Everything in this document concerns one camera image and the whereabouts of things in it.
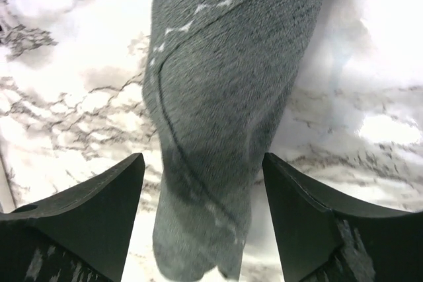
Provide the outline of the grey cloth napkin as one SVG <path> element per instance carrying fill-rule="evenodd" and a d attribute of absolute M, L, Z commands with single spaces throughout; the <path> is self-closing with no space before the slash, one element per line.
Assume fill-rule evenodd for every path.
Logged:
<path fill-rule="evenodd" d="M 143 100 L 163 158 L 153 253 L 171 281 L 238 279 L 250 192 L 323 0 L 153 0 Z"/>

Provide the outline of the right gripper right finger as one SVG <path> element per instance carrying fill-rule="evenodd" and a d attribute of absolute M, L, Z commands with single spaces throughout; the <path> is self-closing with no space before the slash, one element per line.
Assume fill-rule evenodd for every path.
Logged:
<path fill-rule="evenodd" d="M 327 186 L 272 153 L 262 162 L 286 281 L 421 281 L 422 214 Z"/>

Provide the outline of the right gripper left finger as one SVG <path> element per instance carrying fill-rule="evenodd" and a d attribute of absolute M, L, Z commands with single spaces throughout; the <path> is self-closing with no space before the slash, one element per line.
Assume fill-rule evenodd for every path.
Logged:
<path fill-rule="evenodd" d="M 50 197 L 1 214 L 2 281 L 121 281 L 145 163 L 134 153 Z"/>

